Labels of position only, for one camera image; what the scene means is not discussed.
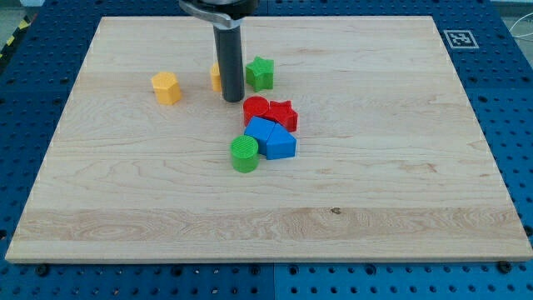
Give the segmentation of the robot arm flange with clamp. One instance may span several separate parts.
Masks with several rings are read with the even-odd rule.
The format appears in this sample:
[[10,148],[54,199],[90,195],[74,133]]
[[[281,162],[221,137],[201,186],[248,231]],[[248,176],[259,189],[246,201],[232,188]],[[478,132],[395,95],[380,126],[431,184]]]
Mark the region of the robot arm flange with clamp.
[[251,16],[259,7],[259,0],[178,0],[178,5],[185,13],[215,28],[229,30]]

